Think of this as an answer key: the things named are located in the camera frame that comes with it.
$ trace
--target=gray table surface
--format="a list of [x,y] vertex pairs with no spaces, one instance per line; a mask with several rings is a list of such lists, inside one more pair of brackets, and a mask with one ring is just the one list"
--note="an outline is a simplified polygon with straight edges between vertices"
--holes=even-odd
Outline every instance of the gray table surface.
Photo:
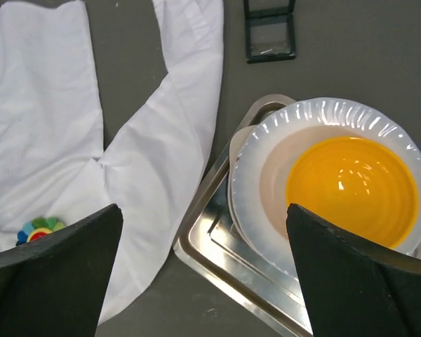
[[[54,7],[65,1],[33,2]],[[86,3],[109,143],[166,69],[150,0]],[[247,65],[242,0],[226,0],[225,68],[211,161],[250,105],[269,93],[357,100],[402,125],[421,149],[421,0],[298,0],[295,25],[296,60]],[[277,336],[171,254],[153,285],[99,326],[96,336],[234,334]]]

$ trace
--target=white cloth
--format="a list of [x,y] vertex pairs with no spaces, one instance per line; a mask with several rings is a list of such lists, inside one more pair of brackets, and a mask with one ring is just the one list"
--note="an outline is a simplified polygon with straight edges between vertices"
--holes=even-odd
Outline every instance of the white cloth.
[[71,224],[117,203],[123,232],[100,322],[165,261],[215,130],[222,2],[153,1],[168,75],[105,152],[84,4],[0,10],[0,251],[37,216]]

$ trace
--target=stainless steel tray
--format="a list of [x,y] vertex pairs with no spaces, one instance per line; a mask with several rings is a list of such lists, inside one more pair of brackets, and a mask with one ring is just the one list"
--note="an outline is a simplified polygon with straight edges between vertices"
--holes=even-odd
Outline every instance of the stainless steel tray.
[[[239,125],[258,124],[293,103],[268,95]],[[229,144],[203,179],[175,239],[176,255],[282,336],[312,336],[298,280],[263,260],[239,236],[228,210]],[[415,252],[421,258],[421,244]]]

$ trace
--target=colorful toy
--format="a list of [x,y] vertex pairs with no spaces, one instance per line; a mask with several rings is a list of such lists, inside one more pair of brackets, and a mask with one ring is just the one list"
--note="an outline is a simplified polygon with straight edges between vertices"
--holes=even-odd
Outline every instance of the colorful toy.
[[35,218],[33,221],[25,223],[19,233],[17,233],[17,244],[15,245],[19,246],[25,242],[45,237],[64,227],[65,224],[57,218]]

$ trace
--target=white bowl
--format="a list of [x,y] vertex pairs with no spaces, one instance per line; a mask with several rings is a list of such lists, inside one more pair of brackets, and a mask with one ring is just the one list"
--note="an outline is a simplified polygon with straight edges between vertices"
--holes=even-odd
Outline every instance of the white bowl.
[[413,229],[395,250],[410,255],[421,241],[421,153],[408,134],[381,112],[350,100],[296,102],[276,111],[251,132],[231,181],[234,216],[243,237],[286,274],[296,276],[286,235],[288,174],[305,150],[338,136],[374,140],[403,160],[417,185],[419,209]]

